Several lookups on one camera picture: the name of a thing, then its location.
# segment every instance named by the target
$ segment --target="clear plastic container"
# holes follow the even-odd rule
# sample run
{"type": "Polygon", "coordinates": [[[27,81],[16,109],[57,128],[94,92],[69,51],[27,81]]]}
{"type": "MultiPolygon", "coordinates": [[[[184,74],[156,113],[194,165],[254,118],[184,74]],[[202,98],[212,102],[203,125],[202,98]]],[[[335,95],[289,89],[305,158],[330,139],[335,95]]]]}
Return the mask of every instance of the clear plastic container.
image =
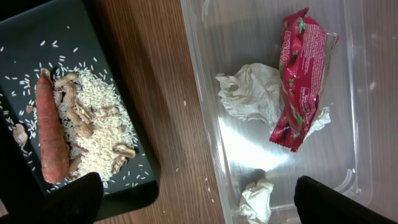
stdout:
{"type": "Polygon", "coordinates": [[[372,197],[368,81],[360,0],[181,0],[187,38],[226,223],[239,216],[241,192],[266,176],[273,184],[271,223],[299,223],[293,196],[308,175],[367,205],[372,197]],[[331,123],[314,132],[298,152],[268,141],[262,121],[241,121],[220,103],[217,73],[243,65],[277,68],[282,19],[309,7],[325,30],[340,35],[321,106],[331,123]]]}

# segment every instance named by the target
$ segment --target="black object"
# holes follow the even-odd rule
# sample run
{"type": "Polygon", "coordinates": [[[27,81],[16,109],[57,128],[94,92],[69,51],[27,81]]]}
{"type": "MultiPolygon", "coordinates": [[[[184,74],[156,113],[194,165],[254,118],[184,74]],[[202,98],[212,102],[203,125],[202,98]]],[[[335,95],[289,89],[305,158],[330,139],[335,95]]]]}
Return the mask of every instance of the black object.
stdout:
{"type": "Polygon", "coordinates": [[[103,186],[97,173],[61,187],[46,197],[35,184],[19,147],[0,119],[2,155],[0,157],[0,198],[8,215],[0,223],[93,223],[103,198],[103,186]]]}
{"type": "MultiPolygon", "coordinates": [[[[62,62],[59,61],[60,55],[66,56],[62,64],[69,69],[73,69],[79,62],[86,62],[88,68],[90,65],[94,66],[94,73],[97,75],[98,72],[105,74],[104,70],[108,71],[105,81],[109,84],[113,83],[116,93],[121,96],[137,133],[138,142],[135,147],[137,156],[130,159],[121,171],[112,177],[116,183],[108,182],[109,188],[105,189],[105,192],[109,194],[105,195],[96,217],[97,220],[100,220],[144,208],[153,203],[159,195],[160,167],[134,102],[120,75],[121,72],[114,61],[116,57],[113,57],[113,51],[110,50],[111,47],[106,39],[98,38],[98,36],[104,36],[103,30],[94,30],[93,27],[99,26],[95,24],[95,19],[92,20],[93,24],[91,23],[89,12],[86,10],[83,2],[79,0],[54,0],[0,22],[0,33],[7,34],[0,35],[0,48],[4,46],[3,51],[0,52],[0,93],[4,95],[0,97],[3,107],[0,109],[0,119],[5,120],[10,117],[15,123],[18,123],[18,120],[33,119],[33,114],[25,113],[21,116],[18,115],[18,111],[24,110],[30,99],[35,100],[34,85],[37,78],[34,69],[39,69],[39,62],[47,68],[50,68],[49,62],[51,62],[53,65],[52,75],[56,73],[56,69],[60,68],[58,65],[58,62],[62,62]],[[41,46],[40,43],[43,40],[45,40],[45,44],[41,46]],[[52,46],[55,40],[59,47],[52,46]],[[19,85],[19,81],[25,78],[24,74],[30,75],[31,96],[27,96],[27,93],[26,96],[22,96],[24,86],[19,85]],[[4,78],[6,75],[10,78],[18,77],[18,80],[6,80],[4,78]],[[17,96],[11,96],[12,91],[16,91],[17,96]],[[3,115],[3,110],[8,110],[9,114],[3,115]],[[145,176],[146,179],[137,179],[138,175],[145,176]],[[139,183],[139,185],[133,188],[131,185],[133,182],[139,183]]],[[[9,132],[7,126],[1,128],[9,132]]],[[[27,173],[22,174],[8,168],[7,172],[12,172],[15,179],[23,178],[23,181],[14,182],[9,179],[2,181],[1,185],[10,187],[4,186],[4,191],[3,189],[0,191],[0,195],[4,196],[0,198],[6,200],[3,197],[7,197],[8,192],[14,190],[11,186],[17,187],[18,192],[26,192],[24,195],[27,195],[27,197],[21,197],[20,203],[17,203],[18,200],[8,203],[6,205],[8,210],[13,206],[31,207],[36,201],[47,197],[47,190],[53,188],[42,177],[38,145],[38,137],[28,141],[24,150],[32,151],[29,157],[23,156],[18,145],[7,148],[7,150],[17,152],[7,159],[12,161],[14,166],[26,167],[28,170],[27,173]]],[[[0,157],[4,157],[3,155],[5,155],[4,152],[0,151],[0,157]]]]}
{"type": "Polygon", "coordinates": [[[294,204],[303,224],[396,224],[307,176],[297,181],[294,204]]]}

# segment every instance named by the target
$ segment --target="mushroom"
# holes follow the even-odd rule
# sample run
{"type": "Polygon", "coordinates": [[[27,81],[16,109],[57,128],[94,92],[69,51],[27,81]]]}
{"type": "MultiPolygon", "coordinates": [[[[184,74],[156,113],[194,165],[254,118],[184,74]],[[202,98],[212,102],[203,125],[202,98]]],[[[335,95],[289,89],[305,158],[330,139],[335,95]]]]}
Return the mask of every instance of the mushroom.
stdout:
{"type": "Polygon", "coordinates": [[[73,160],[73,162],[70,164],[69,166],[69,173],[73,173],[77,170],[79,164],[81,163],[81,157],[82,155],[79,154],[78,156],[76,156],[76,158],[73,160]]]}
{"type": "Polygon", "coordinates": [[[124,133],[126,131],[126,126],[125,125],[120,125],[118,127],[118,131],[119,131],[119,133],[124,133]]]}
{"type": "Polygon", "coordinates": [[[56,91],[54,98],[55,98],[55,106],[58,107],[62,101],[62,93],[59,91],[56,91]]]}
{"type": "Polygon", "coordinates": [[[69,73],[68,75],[65,75],[64,77],[58,79],[58,80],[55,82],[54,86],[55,86],[56,88],[61,88],[61,87],[63,87],[64,85],[66,85],[68,82],[70,82],[70,81],[72,81],[72,82],[75,81],[77,78],[78,78],[78,75],[77,75],[76,73],[69,73]]]}
{"type": "Polygon", "coordinates": [[[14,139],[18,144],[24,144],[27,141],[27,134],[25,132],[25,128],[21,124],[16,124],[16,129],[12,132],[14,135],[14,139]]]}
{"type": "Polygon", "coordinates": [[[68,83],[65,89],[65,104],[69,107],[72,107],[75,104],[76,85],[74,83],[68,83]]]}
{"type": "Polygon", "coordinates": [[[40,76],[45,77],[46,79],[50,80],[50,83],[52,85],[52,81],[51,81],[51,73],[48,69],[46,68],[42,68],[40,71],[40,76]]]}
{"type": "Polygon", "coordinates": [[[127,162],[126,157],[124,156],[118,156],[114,159],[112,163],[112,173],[117,174],[122,166],[127,162]]]}
{"type": "Polygon", "coordinates": [[[33,112],[34,108],[35,108],[34,106],[27,105],[27,106],[26,106],[26,113],[31,113],[31,112],[33,112]]]}
{"type": "Polygon", "coordinates": [[[87,150],[86,148],[80,147],[80,146],[78,146],[78,145],[75,144],[75,143],[72,143],[72,147],[78,149],[78,150],[81,151],[81,152],[88,152],[88,150],[87,150]]]}
{"type": "Polygon", "coordinates": [[[89,138],[94,134],[93,126],[85,122],[82,122],[79,126],[75,127],[75,131],[84,138],[89,138]]]}
{"type": "Polygon", "coordinates": [[[117,155],[125,156],[131,159],[136,156],[135,150],[127,147],[125,144],[117,144],[113,146],[112,150],[117,155]]]}
{"type": "Polygon", "coordinates": [[[81,118],[72,108],[67,109],[67,118],[69,118],[73,124],[80,124],[81,118]]]}

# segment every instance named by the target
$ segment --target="snack wrapper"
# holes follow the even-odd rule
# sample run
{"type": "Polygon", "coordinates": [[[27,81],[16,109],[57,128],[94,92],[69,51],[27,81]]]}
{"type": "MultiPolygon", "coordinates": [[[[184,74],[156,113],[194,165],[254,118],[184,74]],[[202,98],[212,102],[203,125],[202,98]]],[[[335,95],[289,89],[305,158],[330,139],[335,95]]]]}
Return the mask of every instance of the snack wrapper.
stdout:
{"type": "Polygon", "coordinates": [[[282,23],[279,60],[285,108],[270,141],[299,149],[317,115],[330,57],[338,36],[327,33],[310,17],[308,8],[282,23]]]}

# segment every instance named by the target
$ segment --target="white tissue paper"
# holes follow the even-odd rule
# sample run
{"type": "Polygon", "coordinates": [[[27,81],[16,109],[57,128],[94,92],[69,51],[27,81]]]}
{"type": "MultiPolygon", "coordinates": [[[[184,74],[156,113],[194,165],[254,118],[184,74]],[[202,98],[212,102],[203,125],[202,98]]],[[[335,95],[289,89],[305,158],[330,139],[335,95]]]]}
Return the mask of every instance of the white tissue paper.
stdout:
{"type": "MultiPolygon", "coordinates": [[[[273,132],[284,107],[279,71],[261,63],[244,65],[234,76],[217,74],[221,103],[232,116],[243,121],[260,119],[273,132]]],[[[306,138],[330,123],[329,107],[319,110],[306,138]]]]}
{"type": "Polygon", "coordinates": [[[269,222],[271,209],[269,199],[274,185],[266,179],[258,181],[257,185],[253,183],[246,186],[242,192],[239,212],[248,218],[250,224],[264,224],[269,222]]]}

